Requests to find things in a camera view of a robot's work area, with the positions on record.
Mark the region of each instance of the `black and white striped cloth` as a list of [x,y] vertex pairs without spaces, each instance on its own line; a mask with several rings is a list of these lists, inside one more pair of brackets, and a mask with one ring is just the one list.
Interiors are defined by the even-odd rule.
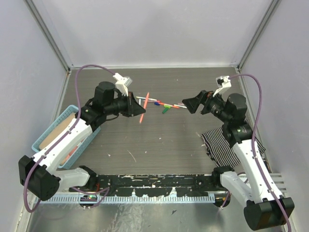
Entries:
[[[239,159],[223,137],[222,128],[211,130],[202,134],[201,137],[204,140],[207,155],[218,167],[230,165],[234,168],[240,164]],[[256,139],[256,141],[260,154],[264,154],[266,149],[258,139]]]

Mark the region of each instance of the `orange pen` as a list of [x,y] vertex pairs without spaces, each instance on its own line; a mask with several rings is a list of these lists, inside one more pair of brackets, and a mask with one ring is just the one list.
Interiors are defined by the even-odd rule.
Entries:
[[[149,92],[147,93],[147,96],[146,96],[146,99],[145,99],[144,109],[146,109],[146,107],[147,107],[148,99],[149,99]],[[143,121],[143,118],[144,118],[144,114],[142,114],[140,116],[140,123]]]

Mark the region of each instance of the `metal corner post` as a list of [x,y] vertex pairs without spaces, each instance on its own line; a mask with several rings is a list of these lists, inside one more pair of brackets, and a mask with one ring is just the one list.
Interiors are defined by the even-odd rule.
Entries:
[[68,72],[70,71],[71,64],[68,64],[61,53],[61,50],[59,49],[58,45],[56,44],[50,30],[48,29],[46,23],[44,22],[40,12],[38,11],[36,5],[34,4],[33,0],[24,0],[25,4],[31,11],[33,17],[35,18],[36,22],[38,23],[40,29],[42,30],[44,36],[46,37],[47,41],[49,42],[51,48],[55,52],[56,56],[60,60],[63,68]]
[[254,36],[252,37],[245,53],[243,54],[238,69],[241,71],[246,60],[248,59],[250,53],[252,52],[255,44],[257,43],[258,39],[261,37],[264,29],[266,28],[269,20],[271,19],[271,17],[273,16],[273,14],[275,13],[278,5],[280,4],[281,0],[272,0],[271,3],[269,4],[269,7],[267,8],[262,21],[260,22],[259,26],[257,27],[257,30],[255,31]]

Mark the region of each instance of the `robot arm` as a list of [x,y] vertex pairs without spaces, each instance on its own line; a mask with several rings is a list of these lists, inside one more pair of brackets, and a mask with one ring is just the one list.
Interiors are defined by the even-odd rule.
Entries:
[[[184,99],[183,103],[192,114],[202,104],[204,105],[202,115],[212,113],[224,123],[223,136],[239,158],[250,187],[229,166],[215,168],[212,172],[212,181],[215,185],[229,190],[242,205],[245,219],[252,230],[283,225],[285,220],[272,192],[280,200],[288,217],[294,209],[294,203],[291,198],[284,198],[274,184],[258,152],[256,142],[254,142],[256,156],[253,154],[253,130],[245,120],[246,98],[233,93],[228,96],[227,101],[224,101],[221,94],[231,87],[229,76],[218,77],[216,81],[219,86],[218,90],[215,92],[203,90],[194,98]],[[267,187],[257,162],[260,163],[271,190]]]
[[104,122],[116,119],[119,114],[132,117],[145,113],[145,109],[136,102],[133,93],[127,90],[127,86],[132,82],[131,79],[117,73],[114,78],[117,80],[117,87],[111,82],[101,82],[96,87],[94,98],[81,108],[80,118],[72,130],[70,129],[76,122],[78,113],[66,129],[46,148],[31,158],[24,156],[19,160],[20,182],[24,185],[30,169],[45,155],[46,150],[54,146],[37,166],[28,183],[28,190],[42,201],[50,199],[57,191],[70,187],[87,186],[88,189],[93,189],[97,183],[95,172],[85,166],[74,170],[57,171],[61,161],[81,140]]

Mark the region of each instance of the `gray floor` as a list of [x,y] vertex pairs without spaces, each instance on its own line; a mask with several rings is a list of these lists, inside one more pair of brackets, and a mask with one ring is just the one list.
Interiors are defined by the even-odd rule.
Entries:
[[[203,89],[216,90],[216,77],[235,74],[233,68],[120,69],[116,72],[133,79],[129,90],[135,96],[146,96],[150,92],[150,98],[170,104],[194,97]],[[73,71],[70,77],[62,110],[77,103],[75,73]],[[95,87],[101,81],[114,82],[114,79],[103,70],[81,72],[78,90],[82,104],[94,96]],[[241,93],[238,80],[232,81],[224,98],[233,92]],[[139,116],[120,116],[104,123],[73,168],[86,165],[98,174],[211,173],[215,165],[206,155],[198,135],[220,127],[221,121],[211,114],[191,115],[186,109],[170,109],[165,114],[162,111],[162,106],[150,103],[142,124],[139,124]]]

